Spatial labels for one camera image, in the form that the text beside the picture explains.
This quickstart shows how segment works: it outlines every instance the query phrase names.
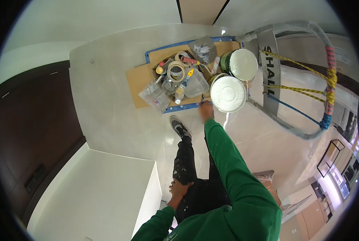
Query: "yellow rope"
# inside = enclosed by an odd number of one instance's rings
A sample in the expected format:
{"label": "yellow rope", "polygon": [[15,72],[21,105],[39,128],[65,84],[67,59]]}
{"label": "yellow rope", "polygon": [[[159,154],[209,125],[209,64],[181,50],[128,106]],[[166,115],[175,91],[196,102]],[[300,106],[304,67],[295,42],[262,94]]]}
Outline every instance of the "yellow rope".
{"label": "yellow rope", "polygon": [[324,93],[323,91],[320,90],[315,90],[315,89],[303,89],[303,88],[295,88],[295,87],[289,87],[289,86],[275,86],[275,85],[267,85],[267,87],[269,88],[278,88],[278,89],[290,89],[290,90],[300,90],[300,91],[306,91],[306,92],[313,92],[313,93],[317,93],[317,94],[322,94]]}
{"label": "yellow rope", "polygon": [[[272,56],[275,56],[275,57],[277,57],[277,58],[279,58],[279,59],[287,60],[287,61],[293,62],[293,63],[295,63],[295,64],[298,64],[298,65],[300,65],[300,66],[302,66],[302,67],[304,67],[304,68],[306,68],[306,69],[312,71],[313,73],[319,75],[319,76],[322,77],[323,79],[325,79],[325,80],[327,81],[328,86],[330,86],[330,87],[333,89],[333,91],[327,91],[327,92],[326,92],[326,99],[327,99],[328,103],[330,103],[331,105],[334,105],[334,104],[335,104],[335,92],[334,92],[334,89],[336,88],[336,83],[337,83],[337,75],[336,75],[336,70],[335,70],[335,69],[328,68],[328,69],[327,69],[327,75],[328,75],[328,77],[326,77],[325,75],[323,75],[323,74],[317,72],[316,70],[314,70],[314,69],[312,69],[312,68],[309,68],[309,67],[307,67],[307,66],[305,66],[305,65],[303,65],[303,64],[300,64],[300,63],[298,63],[298,62],[296,62],[296,61],[293,61],[293,60],[291,60],[291,59],[285,58],[285,57],[283,57],[283,56],[279,56],[279,55],[277,55],[277,54],[274,54],[274,53],[271,53],[271,52],[268,52],[268,51],[265,51],[265,50],[262,50],[262,52],[264,52],[264,53],[266,53],[266,54],[270,54],[270,55],[272,55]],[[301,89],[301,88],[293,88],[293,87],[288,87],[288,86],[271,86],[271,87],[272,87],[272,88],[280,88],[280,89],[290,89],[290,90],[293,90],[293,91],[296,91],[296,92],[305,94],[305,95],[307,95],[307,96],[309,96],[309,97],[312,97],[313,99],[318,99],[318,100],[320,100],[320,101],[323,101],[322,99],[317,98],[316,96],[313,96],[313,95],[311,95],[311,94],[307,94],[307,93],[301,92],[301,90],[303,90],[303,89]],[[318,90],[312,90],[312,91],[310,91],[310,89],[308,89],[308,90],[303,90],[303,91],[314,92],[314,93],[320,93],[320,92],[321,92],[321,94],[323,93],[322,91],[318,91]]]}
{"label": "yellow rope", "polygon": [[325,100],[320,99],[319,97],[316,97],[316,96],[314,96],[314,95],[311,95],[311,94],[302,92],[302,91],[308,91],[308,92],[313,92],[313,93],[317,93],[317,94],[322,94],[323,92],[320,91],[320,90],[293,88],[293,87],[288,87],[288,86],[284,86],[284,85],[281,85],[281,86],[265,85],[265,86],[268,87],[268,88],[290,89],[290,90],[293,90],[293,91],[298,92],[298,93],[300,93],[300,94],[307,95],[307,96],[309,96],[309,97],[311,97],[311,98],[313,98],[313,99],[317,99],[318,101],[321,101],[321,102],[325,103]]}

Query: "white paint bucket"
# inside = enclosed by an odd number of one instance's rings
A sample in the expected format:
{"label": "white paint bucket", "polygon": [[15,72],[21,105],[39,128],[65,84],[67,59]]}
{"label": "white paint bucket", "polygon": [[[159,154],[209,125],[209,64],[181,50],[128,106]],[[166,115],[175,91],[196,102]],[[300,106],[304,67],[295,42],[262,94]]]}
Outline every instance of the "white paint bucket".
{"label": "white paint bucket", "polygon": [[238,111],[245,104],[246,96],[244,84],[235,77],[219,74],[211,83],[211,101],[221,112]]}
{"label": "white paint bucket", "polygon": [[256,56],[247,49],[226,52],[220,60],[221,70],[244,81],[244,84],[249,84],[254,79],[258,67]]}

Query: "white marble floor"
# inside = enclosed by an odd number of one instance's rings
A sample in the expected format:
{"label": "white marble floor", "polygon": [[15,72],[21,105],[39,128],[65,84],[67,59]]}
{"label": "white marble floor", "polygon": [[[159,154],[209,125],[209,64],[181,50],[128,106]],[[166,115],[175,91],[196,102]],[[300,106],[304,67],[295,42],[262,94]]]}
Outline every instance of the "white marble floor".
{"label": "white marble floor", "polygon": [[[190,24],[151,26],[106,36],[70,52],[71,89],[83,134],[91,149],[157,161],[163,200],[170,199],[168,186],[172,180],[173,160],[180,138],[168,119],[172,114],[156,112],[152,107],[136,109],[131,98],[125,71],[145,63],[144,53],[157,47],[197,39],[205,35],[236,35],[221,27]],[[282,84],[299,77],[283,70]],[[294,86],[307,86],[303,81]],[[262,74],[256,76],[250,94],[262,103]],[[281,100],[293,103],[316,120],[320,120],[322,103],[293,91],[282,91]],[[197,109],[173,113],[181,118],[193,135],[196,171],[199,178],[208,178],[208,151],[203,125]],[[289,123],[307,131],[318,126],[280,106],[279,115]],[[226,113],[215,109],[215,119],[221,125]],[[281,200],[295,192],[295,181],[315,151],[316,141],[303,141],[286,132],[268,116],[247,103],[237,113],[230,114],[226,131],[237,145],[252,172],[274,170],[273,186]]]}

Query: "dark wooden cabinet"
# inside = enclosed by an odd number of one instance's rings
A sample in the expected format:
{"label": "dark wooden cabinet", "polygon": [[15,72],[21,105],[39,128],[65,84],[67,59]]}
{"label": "dark wooden cabinet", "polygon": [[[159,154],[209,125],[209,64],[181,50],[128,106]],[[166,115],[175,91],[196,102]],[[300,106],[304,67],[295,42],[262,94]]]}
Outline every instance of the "dark wooden cabinet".
{"label": "dark wooden cabinet", "polygon": [[[74,154],[71,149],[79,148],[77,143],[85,141],[72,99],[68,66],[54,70],[52,65],[43,66],[41,72],[33,70],[34,75],[23,73],[27,79],[13,77],[6,83],[6,93],[0,86],[0,180],[20,218],[45,177]],[[10,85],[15,80],[20,84]]]}

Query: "paint roller cover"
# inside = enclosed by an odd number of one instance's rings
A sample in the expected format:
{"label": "paint roller cover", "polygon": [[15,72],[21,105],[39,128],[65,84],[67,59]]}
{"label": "paint roller cover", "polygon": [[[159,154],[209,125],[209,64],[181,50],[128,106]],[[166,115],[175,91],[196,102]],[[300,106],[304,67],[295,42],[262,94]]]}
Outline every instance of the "paint roller cover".
{"label": "paint roller cover", "polygon": [[195,59],[190,59],[190,58],[186,58],[185,56],[181,57],[181,61],[184,63],[190,63],[190,64],[200,64],[199,61],[195,60]]}

